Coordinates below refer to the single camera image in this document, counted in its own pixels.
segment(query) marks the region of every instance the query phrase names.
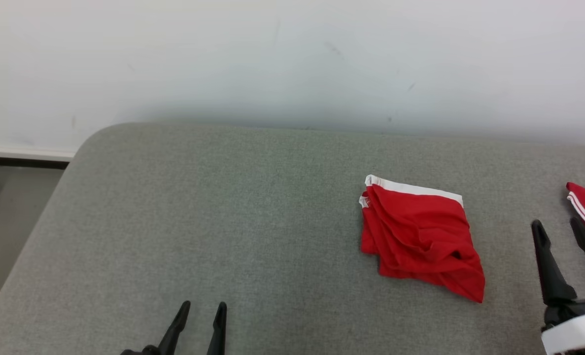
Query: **white wall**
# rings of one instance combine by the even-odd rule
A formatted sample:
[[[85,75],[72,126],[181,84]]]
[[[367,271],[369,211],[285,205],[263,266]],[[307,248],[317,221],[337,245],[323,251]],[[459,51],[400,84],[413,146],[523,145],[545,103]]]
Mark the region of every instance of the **white wall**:
[[[0,0],[0,151],[166,110],[585,143],[585,0]]]

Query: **gray floor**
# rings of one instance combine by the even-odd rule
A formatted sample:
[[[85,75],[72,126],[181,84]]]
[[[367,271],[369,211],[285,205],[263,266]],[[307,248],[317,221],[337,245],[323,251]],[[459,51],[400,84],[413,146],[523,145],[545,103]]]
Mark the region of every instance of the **gray floor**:
[[[0,290],[62,173],[0,167]]]

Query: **white baseboard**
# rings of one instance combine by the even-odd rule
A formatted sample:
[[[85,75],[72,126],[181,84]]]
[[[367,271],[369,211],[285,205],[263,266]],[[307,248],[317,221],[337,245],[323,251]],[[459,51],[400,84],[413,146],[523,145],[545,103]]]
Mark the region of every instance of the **white baseboard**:
[[[33,147],[0,145],[0,158],[51,160],[55,162],[70,162],[75,155],[74,151],[47,150]]]

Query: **black baseboard strip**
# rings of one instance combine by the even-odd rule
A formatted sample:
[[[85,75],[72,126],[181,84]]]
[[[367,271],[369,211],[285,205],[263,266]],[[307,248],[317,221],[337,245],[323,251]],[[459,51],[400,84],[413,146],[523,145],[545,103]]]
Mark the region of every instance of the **black baseboard strip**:
[[[18,158],[0,158],[0,166],[17,166],[22,168],[43,168],[65,170],[69,162],[55,162],[52,160],[34,160]]]

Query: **gray tablecloth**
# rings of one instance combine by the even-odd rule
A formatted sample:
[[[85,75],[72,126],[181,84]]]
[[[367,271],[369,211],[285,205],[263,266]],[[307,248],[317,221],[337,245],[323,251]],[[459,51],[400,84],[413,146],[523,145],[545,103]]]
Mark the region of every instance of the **gray tablecloth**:
[[[479,305],[378,275],[359,251],[364,178],[463,195],[486,277]],[[585,257],[565,184],[585,147],[319,131],[125,124],[69,165],[0,294],[0,354],[157,344],[205,354],[220,301],[233,354],[541,354],[529,224],[571,285]]]

